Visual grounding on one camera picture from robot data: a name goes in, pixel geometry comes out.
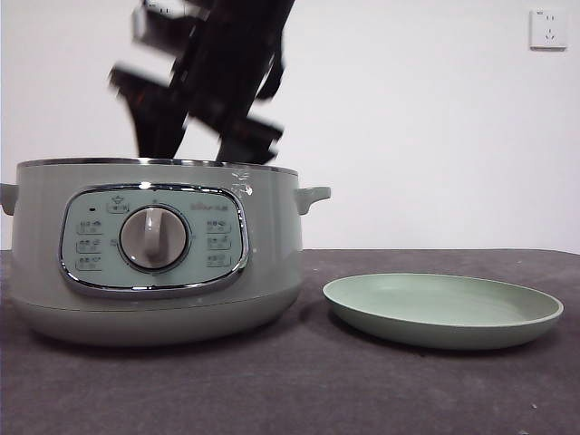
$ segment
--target wall outlet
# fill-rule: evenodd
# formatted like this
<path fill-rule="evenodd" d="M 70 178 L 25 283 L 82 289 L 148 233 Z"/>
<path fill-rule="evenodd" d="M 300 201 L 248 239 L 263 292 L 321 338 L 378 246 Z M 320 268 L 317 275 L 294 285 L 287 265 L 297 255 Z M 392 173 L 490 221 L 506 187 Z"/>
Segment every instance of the wall outlet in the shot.
<path fill-rule="evenodd" d="M 529 46 L 531 48 L 565 49 L 568 46 L 565 11 L 530 11 L 529 21 Z"/>

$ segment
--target plate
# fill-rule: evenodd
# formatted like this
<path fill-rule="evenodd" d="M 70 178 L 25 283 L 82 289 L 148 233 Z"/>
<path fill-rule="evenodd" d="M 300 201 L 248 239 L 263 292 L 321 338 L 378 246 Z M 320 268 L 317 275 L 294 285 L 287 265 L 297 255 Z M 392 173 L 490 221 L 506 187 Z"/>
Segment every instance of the plate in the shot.
<path fill-rule="evenodd" d="M 536 339 L 564 311 L 537 290 L 453 275 L 378 274 L 324 286 L 336 315 L 394 342 L 456 350 L 499 349 Z"/>

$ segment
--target mint green cooker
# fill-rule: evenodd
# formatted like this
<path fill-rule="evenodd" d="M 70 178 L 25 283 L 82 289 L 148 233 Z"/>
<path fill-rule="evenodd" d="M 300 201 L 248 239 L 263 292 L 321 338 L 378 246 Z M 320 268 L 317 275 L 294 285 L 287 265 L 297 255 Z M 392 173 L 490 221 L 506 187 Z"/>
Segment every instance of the mint green cooker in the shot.
<path fill-rule="evenodd" d="M 37 332 L 142 346 L 264 324 L 297 298 L 300 215 L 329 188 L 275 167 L 49 159 L 2 186 L 10 297 Z"/>

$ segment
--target table surface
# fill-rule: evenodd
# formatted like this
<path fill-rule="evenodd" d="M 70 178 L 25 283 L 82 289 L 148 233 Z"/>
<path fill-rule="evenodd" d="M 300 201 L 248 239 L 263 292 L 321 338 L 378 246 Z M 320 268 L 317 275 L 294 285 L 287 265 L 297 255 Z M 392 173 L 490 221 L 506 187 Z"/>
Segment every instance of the table surface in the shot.
<path fill-rule="evenodd" d="M 10 276 L 3 254 L 3 294 Z M 278 320 L 179 346 L 107 349 L 32 333 L 2 302 L 2 433 L 580 433 L 580 256 L 539 250 L 313 250 Z M 359 333 L 329 311 L 343 276 L 425 272 L 559 298 L 556 328 L 518 347 L 436 351 Z"/>

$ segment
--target cooker base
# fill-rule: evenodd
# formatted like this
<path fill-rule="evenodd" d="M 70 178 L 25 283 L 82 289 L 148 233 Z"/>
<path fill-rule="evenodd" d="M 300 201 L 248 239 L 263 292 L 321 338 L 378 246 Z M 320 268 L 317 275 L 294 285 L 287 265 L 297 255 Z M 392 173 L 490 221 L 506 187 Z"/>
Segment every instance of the cooker base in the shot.
<path fill-rule="evenodd" d="M 14 306 L 36 332 L 72 343 L 155 346 L 217 338 L 277 318 L 294 303 L 299 287 L 245 301 L 147 311 L 78 311 L 28 304 Z"/>

